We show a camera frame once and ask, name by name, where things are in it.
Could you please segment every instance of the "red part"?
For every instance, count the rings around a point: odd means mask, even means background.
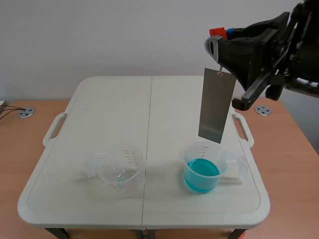
[[[243,233],[238,239],[243,239],[246,233]]]
[[[210,36],[218,35],[218,36],[222,36],[225,39],[227,39],[227,34],[226,34],[226,30],[224,27],[210,29],[209,34],[210,34]]]

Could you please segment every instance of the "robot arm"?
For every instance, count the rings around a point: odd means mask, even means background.
[[[245,111],[266,90],[278,100],[283,87],[319,98],[319,1],[298,4],[289,13],[229,29],[227,39],[215,35],[205,42],[206,51],[229,70],[245,90],[234,99],[234,108]]]

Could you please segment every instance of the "measuring cup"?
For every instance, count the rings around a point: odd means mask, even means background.
[[[220,144],[212,141],[196,141],[181,155],[185,182],[199,193],[211,191],[221,178],[227,180],[227,183],[240,184],[248,172],[243,155],[227,152]],[[237,173],[231,173],[231,169],[237,169]]]
[[[130,145],[112,145],[96,152],[94,161],[86,162],[85,168],[89,177],[97,173],[125,197],[138,193],[145,184],[146,162],[141,151]]]

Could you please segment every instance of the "blue liquid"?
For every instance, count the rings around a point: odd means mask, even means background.
[[[187,164],[194,172],[203,175],[203,176],[217,176],[219,175],[219,170],[216,167],[215,164],[213,164],[211,161],[203,159],[203,158],[197,158],[192,160]],[[203,178],[198,175],[195,175],[191,171],[187,172],[187,175],[185,175],[185,182],[186,184],[194,191],[200,192],[200,193],[207,193],[210,190],[212,190],[218,183],[219,178]]]

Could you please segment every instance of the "wooden table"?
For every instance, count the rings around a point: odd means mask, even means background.
[[[68,101],[16,101],[34,107],[35,114],[19,119],[13,112],[0,120],[0,238],[53,239],[31,228],[17,214],[17,201],[43,152],[42,139],[54,117]],[[245,239],[315,238],[319,221],[319,157],[297,124],[279,102],[259,99],[271,108],[262,117],[252,107],[241,112],[255,139],[256,164],[271,200],[271,212]],[[134,239],[127,230],[69,230],[72,239]],[[230,230],[160,230],[158,239],[225,239]]]

